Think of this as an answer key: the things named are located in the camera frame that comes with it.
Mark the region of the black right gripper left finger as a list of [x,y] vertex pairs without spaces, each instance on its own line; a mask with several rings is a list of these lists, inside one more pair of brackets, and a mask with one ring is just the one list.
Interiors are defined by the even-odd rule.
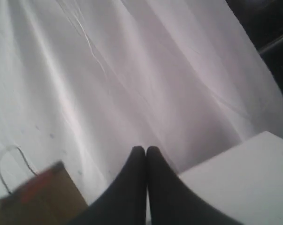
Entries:
[[132,148],[107,190],[69,225],[144,225],[146,221],[146,157],[141,146]]

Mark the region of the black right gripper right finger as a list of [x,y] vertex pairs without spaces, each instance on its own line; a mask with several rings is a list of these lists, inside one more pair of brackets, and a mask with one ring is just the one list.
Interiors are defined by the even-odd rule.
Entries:
[[146,169],[153,225],[237,224],[192,192],[171,169],[158,147],[147,149]]

